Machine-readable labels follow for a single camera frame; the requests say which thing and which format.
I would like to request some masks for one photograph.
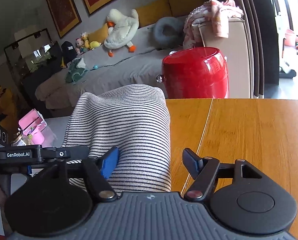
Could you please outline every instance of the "yellow toy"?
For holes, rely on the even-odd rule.
[[[92,42],[90,43],[90,49],[95,49],[95,48],[99,47],[100,45],[101,45],[100,42],[92,41]]]
[[[6,115],[0,121],[0,125],[8,131],[11,137],[17,133],[19,127],[17,100],[10,89],[2,89],[0,85],[0,114]]]
[[[88,41],[87,33],[82,33],[81,34],[81,39],[84,41],[84,47],[87,48],[87,49],[90,49],[90,43]]]
[[[66,67],[67,67],[67,65],[64,63],[64,60],[63,60],[63,57],[62,57],[61,68],[66,68]]]

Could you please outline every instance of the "striped towel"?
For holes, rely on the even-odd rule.
[[[120,158],[108,182],[118,194],[168,192],[169,126],[170,115],[159,88],[134,84],[100,96],[84,93],[70,117],[63,147],[87,145],[89,156],[100,157],[117,146]],[[70,182],[85,189],[82,179]]]

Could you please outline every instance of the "black backpack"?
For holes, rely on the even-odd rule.
[[[63,54],[63,62],[68,64],[73,61],[77,57],[76,48],[72,45],[71,42],[65,41],[61,45],[62,54]]]

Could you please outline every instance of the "pink blanket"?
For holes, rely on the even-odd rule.
[[[210,0],[202,6],[194,9],[185,21],[185,40],[184,49],[203,46],[201,34],[198,25],[206,22],[212,22],[213,32],[216,37],[229,37],[229,21],[228,18],[241,18],[243,11],[236,7],[234,0],[226,0],[219,2],[218,0]]]

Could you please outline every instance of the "blue gripper pad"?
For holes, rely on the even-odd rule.
[[[8,240],[296,240],[287,232],[247,236],[218,224],[204,205],[183,200],[178,192],[124,192],[120,199],[100,203],[90,218],[59,236]]]
[[[108,179],[116,168],[119,160],[119,154],[119,149],[117,147],[112,147],[107,153],[105,153],[105,155],[101,157],[103,158],[103,164],[100,172],[105,179]]]

